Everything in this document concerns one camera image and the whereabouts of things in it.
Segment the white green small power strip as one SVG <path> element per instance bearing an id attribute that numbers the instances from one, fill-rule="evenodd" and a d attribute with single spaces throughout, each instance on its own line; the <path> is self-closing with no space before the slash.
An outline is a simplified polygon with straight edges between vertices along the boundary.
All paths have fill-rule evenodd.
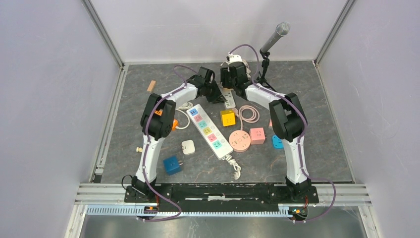
<path id="1" fill-rule="evenodd" d="M 226 109 L 236 108 L 236 104 L 233 98 L 232 89 L 221 88 L 222 96 L 225 98 L 224 106 Z"/>

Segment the yellow cube adapter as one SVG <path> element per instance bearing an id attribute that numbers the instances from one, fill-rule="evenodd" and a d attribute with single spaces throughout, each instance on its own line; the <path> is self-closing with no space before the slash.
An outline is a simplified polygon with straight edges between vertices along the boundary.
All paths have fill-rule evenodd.
<path id="1" fill-rule="evenodd" d="M 235 112 L 232 109 L 220 111 L 220 119 L 223 127 L 236 124 Z"/>

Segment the orange power strip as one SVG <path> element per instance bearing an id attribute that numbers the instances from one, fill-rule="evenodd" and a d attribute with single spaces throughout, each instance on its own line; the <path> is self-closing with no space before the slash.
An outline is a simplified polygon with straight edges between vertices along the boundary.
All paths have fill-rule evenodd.
<path id="1" fill-rule="evenodd" d="M 163 113 L 163 110 L 162 109 L 160 109 L 160 110 L 155 110 L 155 114 L 156 115 L 159 115 L 159 116 L 162 116 L 162 113 Z M 172 131 L 175 131 L 176 130 L 176 127 L 179 125 L 179 123 L 178 123 L 178 120 L 177 119 L 174 119 L 173 120 L 173 124 L 172 124 Z"/>

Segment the pink plug adapter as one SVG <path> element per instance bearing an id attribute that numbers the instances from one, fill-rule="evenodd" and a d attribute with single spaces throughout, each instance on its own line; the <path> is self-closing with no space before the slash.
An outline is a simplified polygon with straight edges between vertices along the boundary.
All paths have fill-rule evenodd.
<path id="1" fill-rule="evenodd" d="M 265 142 L 265 133 L 263 127 L 251 128 L 249 131 L 251 145 L 264 144 Z"/>

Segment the pink round socket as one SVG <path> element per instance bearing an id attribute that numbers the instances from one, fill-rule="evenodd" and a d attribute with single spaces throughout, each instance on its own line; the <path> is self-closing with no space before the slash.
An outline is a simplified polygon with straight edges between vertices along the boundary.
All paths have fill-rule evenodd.
<path id="1" fill-rule="evenodd" d="M 230 134 L 229 144 L 235 152 L 245 152 L 251 145 L 250 135 L 243 130 L 236 130 Z"/>

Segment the white long power strip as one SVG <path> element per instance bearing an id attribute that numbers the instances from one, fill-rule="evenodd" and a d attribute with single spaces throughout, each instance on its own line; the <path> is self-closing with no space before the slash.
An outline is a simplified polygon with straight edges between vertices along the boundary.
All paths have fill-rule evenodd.
<path id="1" fill-rule="evenodd" d="M 227 139 L 200 104 L 187 109 L 186 114 L 219 160 L 233 152 Z"/>

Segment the white square plug adapter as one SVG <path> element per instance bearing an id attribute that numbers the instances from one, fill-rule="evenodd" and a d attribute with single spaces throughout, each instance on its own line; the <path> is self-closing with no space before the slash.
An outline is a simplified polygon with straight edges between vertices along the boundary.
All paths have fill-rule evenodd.
<path id="1" fill-rule="evenodd" d="M 191 155 L 196 152 L 195 144 L 193 140 L 186 140 L 181 143 L 182 153 L 184 155 Z"/>

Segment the small blue plug adapter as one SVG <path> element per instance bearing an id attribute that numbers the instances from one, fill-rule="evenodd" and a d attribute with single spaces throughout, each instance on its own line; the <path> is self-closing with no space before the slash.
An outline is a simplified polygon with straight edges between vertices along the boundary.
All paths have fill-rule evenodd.
<path id="1" fill-rule="evenodd" d="M 282 140 L 277 136 L 277 135 L 273 135 L 271 138 L 272 141 L 272 145 L 275 149 L 283 149 L 284 148 L 284 144 L 282 142 Z"/>

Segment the blue cube adapter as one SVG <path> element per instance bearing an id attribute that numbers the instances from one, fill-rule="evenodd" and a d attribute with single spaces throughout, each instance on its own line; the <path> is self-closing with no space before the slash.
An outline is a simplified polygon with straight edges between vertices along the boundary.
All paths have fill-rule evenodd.
<path id="1" fill-rule="evenodd" d="M 182 171 L 181 164 L 176 156 L 171 156 L 163 160 L 166 173 L 171 176 Z"/>

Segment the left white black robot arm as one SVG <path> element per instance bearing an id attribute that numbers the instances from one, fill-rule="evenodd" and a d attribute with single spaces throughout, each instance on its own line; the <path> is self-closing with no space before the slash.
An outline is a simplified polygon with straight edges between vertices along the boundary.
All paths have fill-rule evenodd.
<path id="1" fill-rule="evenodd" d="M 141 117 L 143 133 L 143 152 L 139 168 L 132 178 L 131 185 L 137 196 L 144 202 L 150 202 L 156 195 L 154 185 L 157 177 L 157 162 L 160 148 L 171 133 L 177 105 L 183 105 L 199 97 L 205 97 L 209 103 L 224 103 L 220 88 L 215 80 L 215 72 L 200 67 L 186 79 L 179 72 L 183 83 L 176 89 L 164 93 L 152 93 Z"/>

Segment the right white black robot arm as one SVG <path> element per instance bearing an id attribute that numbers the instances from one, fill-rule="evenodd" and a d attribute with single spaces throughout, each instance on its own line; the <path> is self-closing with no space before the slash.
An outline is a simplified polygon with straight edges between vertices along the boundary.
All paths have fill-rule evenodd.
<path id="1" fill-rule="evenodd" d="M 272 91 L 248 78 L 243 62 L 223 63 L 220 67 L 222 87 L 234 89 L 243 99 L 257 103 L 270 112 L 272 129 L 284 145 L 287 174 L 286 196 L 299 202 L 306 196 L 302 184 L 310 185 L 306 169 L 303 142 L 308 121 L 298 96 Z"/>

